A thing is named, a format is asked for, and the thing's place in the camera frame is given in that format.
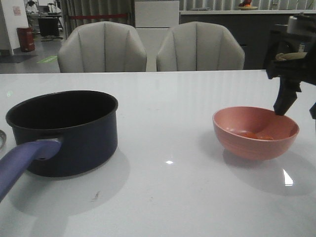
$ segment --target orange food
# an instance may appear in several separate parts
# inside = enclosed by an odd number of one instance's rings
[[[240,136],[247,137],[247,138],[258,139],[257,135],[254,134],[253,132],[243,132],[243,133],[240,134]]]
[[[259,137],[259,139],[261,139],[261,140],[273,140],[273,137],[271,137],[269,135],[264,135],[264,136]]]

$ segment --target green floor marking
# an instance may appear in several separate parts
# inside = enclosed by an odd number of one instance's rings
[[[44,58],[42,60],[39,60],[37,63],[51,63],[57,59],[57,55],[49,56],[47,58]]]

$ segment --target glossy tabletop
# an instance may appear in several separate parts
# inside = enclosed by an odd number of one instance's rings
[[[287,112],[292,147],[247,161],[217,141],[212,115],[230,106],[273,109],[265,71],[0,75],[6,112],[31,97],[98,90],[118,100],[118,149],[93,171],[47,178],[26,171],[0,203],[1,237],[315,237],[316,87]]]

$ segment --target chair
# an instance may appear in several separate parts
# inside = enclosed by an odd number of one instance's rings
[[[144,72],[146,63],[136,29],[109,21],[75,28],[58,52],[61,73]]]
[[[242,70],[244,59],[227,28],[190,22],[168,29],[157,55],[157,71]]]

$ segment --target gray floor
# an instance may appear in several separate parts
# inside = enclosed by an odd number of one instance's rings
[[[57,59],[46,63],[39,63],[40,60],[49,56],[57,55],[64,39],[53,41],[41,41],[42,37],[36,35],[34,39],[35,50],[31,52],[19,51],[15,55],[36,55],[21,63],[0,63],[0,74],[11,73],[59,73]]]

